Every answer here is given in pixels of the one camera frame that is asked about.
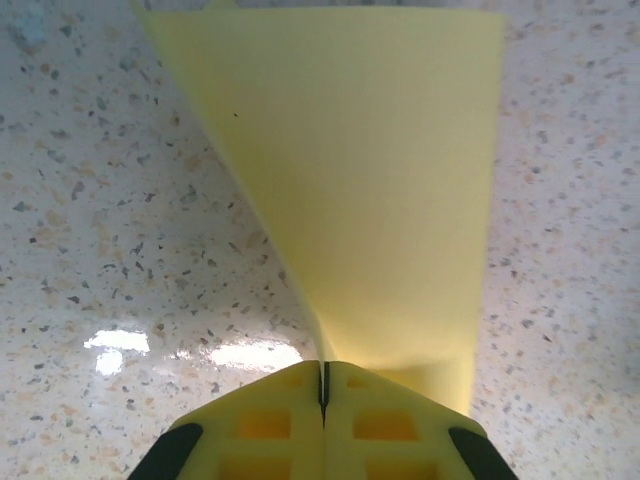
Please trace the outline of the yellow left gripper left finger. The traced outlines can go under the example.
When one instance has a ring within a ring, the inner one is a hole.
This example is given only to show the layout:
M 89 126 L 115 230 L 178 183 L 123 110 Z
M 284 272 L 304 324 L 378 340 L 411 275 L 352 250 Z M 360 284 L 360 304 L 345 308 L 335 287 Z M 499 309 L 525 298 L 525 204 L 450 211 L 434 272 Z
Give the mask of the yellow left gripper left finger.
M 321 369 L 304 361 L 177 419 L 132 480 L 325 480 Z

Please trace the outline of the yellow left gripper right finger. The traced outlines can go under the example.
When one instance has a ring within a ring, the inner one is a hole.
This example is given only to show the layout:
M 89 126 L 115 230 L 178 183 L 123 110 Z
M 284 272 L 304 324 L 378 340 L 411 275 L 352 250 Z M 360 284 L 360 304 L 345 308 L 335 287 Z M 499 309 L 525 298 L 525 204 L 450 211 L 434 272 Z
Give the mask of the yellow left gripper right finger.
M 471 418 L 353 364 L 322 380 L 326 480 L 519 480 Z

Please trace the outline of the pale yellow paper sheet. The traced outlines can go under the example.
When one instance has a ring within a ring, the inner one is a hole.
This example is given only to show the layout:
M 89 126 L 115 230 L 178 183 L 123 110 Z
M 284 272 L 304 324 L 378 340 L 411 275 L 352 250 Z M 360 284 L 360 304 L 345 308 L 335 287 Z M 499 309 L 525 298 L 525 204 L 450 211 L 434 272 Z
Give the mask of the pale yellow paper sheet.
M 504 16 L 130 2 L 268 234 L 320 357 L 467 414 Z

